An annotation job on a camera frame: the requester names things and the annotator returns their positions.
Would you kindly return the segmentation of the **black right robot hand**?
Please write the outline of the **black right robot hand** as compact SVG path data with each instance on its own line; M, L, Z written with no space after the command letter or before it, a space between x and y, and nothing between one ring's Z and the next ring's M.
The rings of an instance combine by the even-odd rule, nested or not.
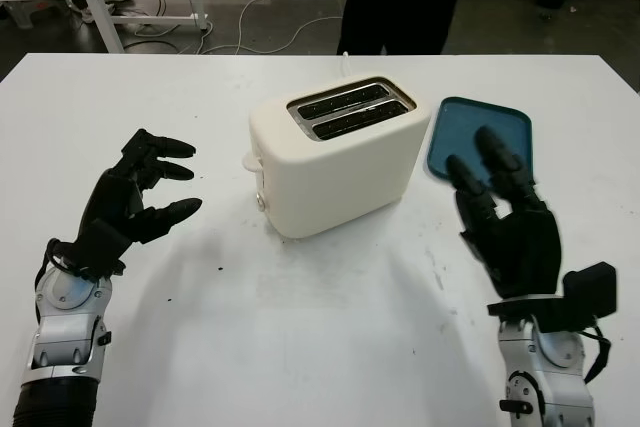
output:
M474 142L489 185L459 156L446 159L464 226L461 237L501 298L555 294L561 242L553 213L538 197L525 161L493 129L479 128Z

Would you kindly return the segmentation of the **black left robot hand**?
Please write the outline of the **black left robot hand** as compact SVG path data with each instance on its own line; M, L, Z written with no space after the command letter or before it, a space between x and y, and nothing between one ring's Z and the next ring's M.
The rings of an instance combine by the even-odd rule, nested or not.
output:
M148 243L195 214L199 198L175 201L164 208L145 207L143 192L162 180L189 181L190 169L175 164L196 148L186 142L139 129L121 150L120 160L98 179L83 213L79 232L96 227L116 240Z

